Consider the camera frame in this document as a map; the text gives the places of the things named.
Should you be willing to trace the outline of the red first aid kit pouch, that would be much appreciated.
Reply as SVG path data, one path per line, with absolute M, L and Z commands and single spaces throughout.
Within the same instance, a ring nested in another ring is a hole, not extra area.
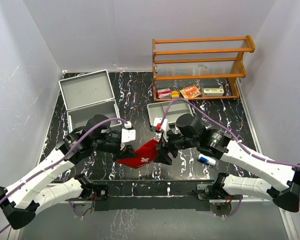
M 155 139 L 151 139 L 139 149 L 135 150 L 135 157 L 119 159 L 117 162 L 124 166 L 128 166 L 133 169 L 141 168 L 149 163 L 152 163 L 158 156 L 158 151 L 156 149 L 159 142 Z

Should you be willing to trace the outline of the grey medicine case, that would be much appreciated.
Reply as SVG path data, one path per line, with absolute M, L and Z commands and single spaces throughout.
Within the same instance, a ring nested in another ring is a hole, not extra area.
M 83 127 L 95 115 L 119 118 L 120 113 L 106 69 L 59 81 L 68 130 Z

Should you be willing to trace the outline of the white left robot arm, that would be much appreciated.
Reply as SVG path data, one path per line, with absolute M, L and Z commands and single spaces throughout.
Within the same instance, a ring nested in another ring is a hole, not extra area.
M 28 225 L 40 212 L 60 202 L 80 198 L 105 198 L 108 188 L 92 183 L 81 173 L 50 186 L 57 177 L 100 150 L 119 159 L 134 157 L 130 142 L 136 138 L 131 122 L 117 118 L 120 131 L 111 130 L 114 118 L 97 114 L 85 126 L 77 127 L 61 140 L 50 154 L 15 183 L 0 186 L 0 209 L 14 230 Z

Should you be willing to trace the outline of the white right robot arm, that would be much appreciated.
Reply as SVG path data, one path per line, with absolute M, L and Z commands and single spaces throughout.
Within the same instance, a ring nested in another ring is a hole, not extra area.
M 221 160 L 255 175 L 249 178 L 220 172 L 213 184 L 197 188 L 199 198 L 223 199 L 247 195 L 272 201 L 277 207 L 292 213 L 300 210 L 300 164 L 289 166 L 267 159 L 229 134 L 206 128 L 189 113 L 181 115 L 175 126 L 179 133 L 170 130 L 166 119 L 154 119 L 152 127 L 161 133 L 160 142 L 156 145 L 156 163 L 171 165 L 180 150 L 195 148 L 200 153 L 198 160 L 201 163 Z

